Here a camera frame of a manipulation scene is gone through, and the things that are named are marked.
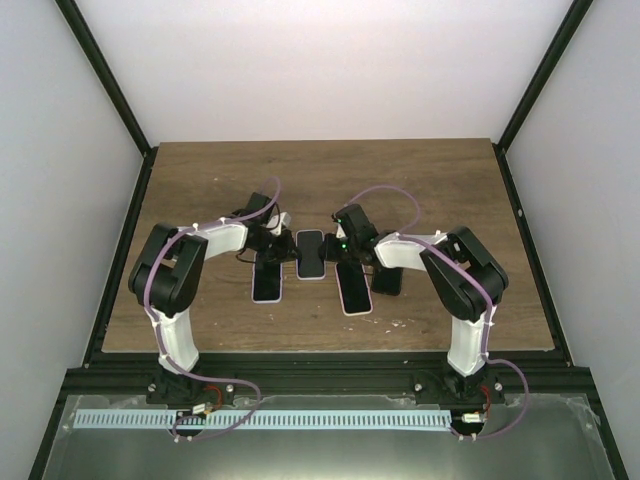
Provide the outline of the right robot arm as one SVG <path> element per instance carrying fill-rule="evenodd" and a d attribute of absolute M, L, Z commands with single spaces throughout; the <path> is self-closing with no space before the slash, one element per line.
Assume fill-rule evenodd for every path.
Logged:
<path fill-rule="evenodd" d="M 362 207 L 351 204 L 332 215 L 337 232 L 320 248 L 320 258 L 336 263 L 338 276 L 360 281 L 371 269 L 373 292 L 397 296 L 406 270 L 426 273 L 452 317 L 448 370 L 443 383 L 458 403 L 472 399 L 490 363 L 488 340 L 493 315 L 509 280 L 476 235 L 459 226 L 433 235 L 379 231 Z"/>

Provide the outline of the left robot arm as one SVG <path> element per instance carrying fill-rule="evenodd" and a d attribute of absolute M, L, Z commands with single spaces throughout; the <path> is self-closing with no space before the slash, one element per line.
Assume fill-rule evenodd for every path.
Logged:
<path fill-rule="evenodd" d="M 156 224 L 136 260 L 129 290 L 143 306 L 159 347 L 159 364 L 174 373 L 170 393 L 181 403 L 196 402 L 204 392 L 190 307 L 196 298 L 204 263 L 224 254 L 238 259 L 254 252 L 252 301 L 282 298 L 282 265 L 299 258 L 291 216 L 275 198 L 253 193 L 245 208 L 207 224 L 176 227 Z"/>

